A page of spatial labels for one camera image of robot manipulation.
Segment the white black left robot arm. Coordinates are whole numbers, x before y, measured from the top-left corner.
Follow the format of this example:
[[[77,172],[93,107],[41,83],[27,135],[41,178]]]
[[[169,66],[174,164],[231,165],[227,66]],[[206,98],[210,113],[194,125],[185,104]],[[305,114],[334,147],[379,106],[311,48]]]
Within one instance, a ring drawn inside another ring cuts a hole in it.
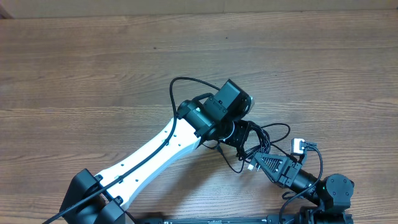
[[[253,98],[228,80],[215,94],[173,104],[173,116],[154,138],[96,175],[87,169],[72,179],[60,211],[67,223],[132,223],[126,212],[139,193],[169,165],[205,141],[225,141],[252,108]]]

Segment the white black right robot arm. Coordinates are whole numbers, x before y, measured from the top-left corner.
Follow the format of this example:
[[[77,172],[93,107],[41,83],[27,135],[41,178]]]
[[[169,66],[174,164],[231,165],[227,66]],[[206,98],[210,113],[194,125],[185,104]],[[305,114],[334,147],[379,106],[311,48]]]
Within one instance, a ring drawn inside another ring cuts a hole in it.
[[[351,206],[354,182],[342,174],[333,174],[323,180],[302,169],[305,155],[300,160],[288,156],[256,153],[248,165],[249,170],[262,170],[269,180],[295,195],[286,197],[305,198],[312,207],[301,207],[293,216],[284,215],[282,207],[276,215],[276,223],[353,223],[353,217],[346,213]]]

